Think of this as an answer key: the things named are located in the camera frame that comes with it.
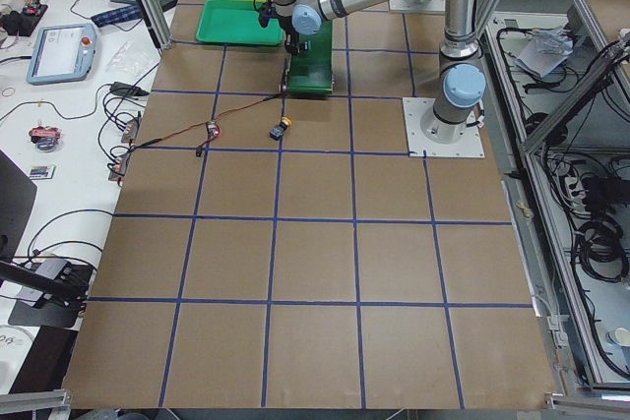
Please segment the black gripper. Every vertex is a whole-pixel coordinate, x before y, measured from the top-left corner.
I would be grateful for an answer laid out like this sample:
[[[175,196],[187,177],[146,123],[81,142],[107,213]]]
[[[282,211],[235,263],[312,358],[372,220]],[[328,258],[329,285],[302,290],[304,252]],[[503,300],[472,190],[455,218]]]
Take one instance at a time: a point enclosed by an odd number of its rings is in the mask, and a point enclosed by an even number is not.
[[[289,54],[300,54],[310,49],[307,40],[302,36],[315,33],[315,10],[299,0],[295,0],[288,7],[292,10],[287,16],[278,12],[280,4],[268,0],[259,7],[259,24],[266,28],[271,19],[276,19],[285,33],[284,48]]]

